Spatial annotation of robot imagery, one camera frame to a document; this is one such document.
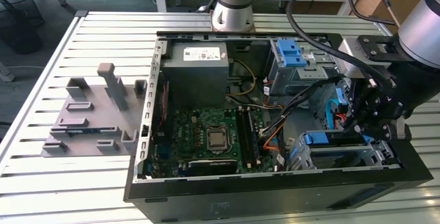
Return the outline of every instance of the yellow wire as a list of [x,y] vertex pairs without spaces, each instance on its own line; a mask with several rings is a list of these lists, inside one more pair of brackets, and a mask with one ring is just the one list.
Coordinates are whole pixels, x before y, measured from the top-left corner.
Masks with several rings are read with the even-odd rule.
[[248,72],[249,72],[250,75],[252,75],[252,80],[253,80],[252,87],[249,88],[249,90],[244,91],[242,93],[226,94],[226,96],[241,96],[241,95],[245,95],[245,94],[248,94],[248,93],[252,92],[252,90],[254,89],[256,80],[254,80],[253,72],[252,72],[252,70],[249,69],[249,67],[248,67],[248,66],[246,66],[240,60],[233,59],[233,61],[237,61],[237,62],[242,65],[242,67],[246,68]]

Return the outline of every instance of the floor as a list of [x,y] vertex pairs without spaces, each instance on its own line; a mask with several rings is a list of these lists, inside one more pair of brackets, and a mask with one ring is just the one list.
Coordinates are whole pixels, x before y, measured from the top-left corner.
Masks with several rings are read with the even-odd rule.
[[[34,0],[34,2],[45,20],[45,23],[37,28],[44,46],[36,53],[17,55],[0,41],[0,60],[6,67],[45,66],[72,21],[74,10],[156,12],[152,0],[68,0],[66,8],[58,5],[57,0]],[[168,11],[194,12],[205,2],[206,0],[181,0],[180,7],[176,7],[174,0],[166,0]],[[274,1],[256,1],[252,6],[254,13],[284,12],[277,8]],[[336,14],[337,9],[337,3],[314,3],[310,9],[308,2],[298,2],[297,13]],[[0,122],[10,123],[32,90],[41,69],[22,67],[9,70],[16,78],[10,83],[0,81]],[[0,141],[6,130],[8,126],[0,125]]]

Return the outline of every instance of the green motherboard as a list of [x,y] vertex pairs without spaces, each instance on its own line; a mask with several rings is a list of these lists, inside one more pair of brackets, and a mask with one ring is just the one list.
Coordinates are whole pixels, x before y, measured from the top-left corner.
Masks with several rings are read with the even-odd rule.
[[[249,113],[258,130],[264,127],[261,111],[254,109]],[[181,167],[194,160],[236,160],[238,174],[273,171],[270,153],[260,156],[260,164],[250,168],[242,165],[241,159],[234,109],[174,111],[169,157],[160,160],[164,178],[181,176]]]

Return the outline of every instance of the blue plastic tab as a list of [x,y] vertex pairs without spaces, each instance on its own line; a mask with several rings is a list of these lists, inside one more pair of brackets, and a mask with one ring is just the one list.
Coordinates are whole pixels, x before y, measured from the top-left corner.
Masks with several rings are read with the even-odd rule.
[[344,99],[342,90],[340,88],[336,88],[336,96],[338,103],[344,106],[348,105],[346,100]]
[[297,148],[294,147],[294,149],[293,149],[292,152],[290,152],[289,159],[293,158],[293,156],[294,156],[294,154],[296,154],[296,151],[297,151]]
[[310,132],[306,134],[310,137],[312,144],[328,144],[328,138],[324,132]]
[[366,135],[362,135],[362,137],[364,137],[364,140],[365,140],[365,144],[369,144],[369,142],[370,142],[370,137],[366,136]]
[[301,57],[301,48],[296,45],[294,40],[278,40],[277,49],[285,67],[306,66],[306,62]]

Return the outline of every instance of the sticker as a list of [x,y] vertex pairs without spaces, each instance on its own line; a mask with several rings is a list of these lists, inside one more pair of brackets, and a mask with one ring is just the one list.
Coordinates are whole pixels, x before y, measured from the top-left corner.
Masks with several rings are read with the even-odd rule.
[[81,130],[66,130],[68,133],[84,133]]
[[184,49],[184,61],[220,60],[218,47],[186,47]]
[[285,145],[286,146],[292,146],[294,143],[294,139],[293,138],[289,138],[288,141],[285,142]]
[[282,158],[282,156],[280,154],[277,154],[276,160],[284,166],[284,158]]
[[270,88],[269,87],[264,87],[262,88],[262,91],[264,91],[264,95],[269,95],[270,94]]
[[314,59],[313,53],[302,54],[302,59]]

